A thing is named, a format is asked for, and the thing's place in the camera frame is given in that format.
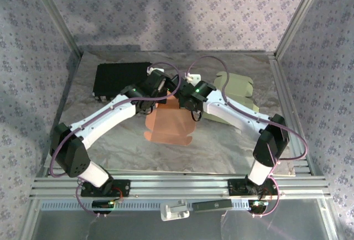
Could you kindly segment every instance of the light green object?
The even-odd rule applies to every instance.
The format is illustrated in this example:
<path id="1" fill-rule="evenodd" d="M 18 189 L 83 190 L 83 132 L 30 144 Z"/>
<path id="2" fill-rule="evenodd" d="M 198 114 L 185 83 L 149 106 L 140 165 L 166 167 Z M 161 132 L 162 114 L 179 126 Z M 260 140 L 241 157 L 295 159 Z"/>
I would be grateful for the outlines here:
<path id="1" fill-rule="evenodd" d="M 221 90 L 222 86 L 226 82 L 226 72 L 220 71 L 216 74 L 217 78 L 214 80 L 214 86 Z M 247 108 L 259 112 L 259 107 L 256 106 L 251 99 L 248 97 L 252 96 L 253 93 L 253 81 L 250 77 L 242 76 L 234 73 L 230 73 L 230 79 L 225 88 L 225 94 L 227 97 L 233 99 L 234 101 L 246 106 Z M 204 118 L 217 121 L 220 123 L 228 124 L 223 119 L 220 119 L 211 114 L 204 113 Z"/>

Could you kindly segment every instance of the patterned wallpaper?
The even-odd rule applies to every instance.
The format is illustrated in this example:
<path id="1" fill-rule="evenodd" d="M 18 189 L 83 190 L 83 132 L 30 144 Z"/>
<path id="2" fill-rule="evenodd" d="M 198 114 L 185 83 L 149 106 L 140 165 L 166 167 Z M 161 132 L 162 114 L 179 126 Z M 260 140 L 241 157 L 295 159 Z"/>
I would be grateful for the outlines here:
<path id="1" fill-rule="evenodd" d="M 0 239 L 14 239 L 73 61 L 40 0 L 0 0 Z"/>
<path id="2" fill-rule="evenodd" d="M 77 44 L 274 51 L 300 0 L 54 0 Z"/>
<path id="3" fill-rule="evenodd" d="M 311 156 L 354 239 L 354 0 L 315 0 L 281 63 Z"/>

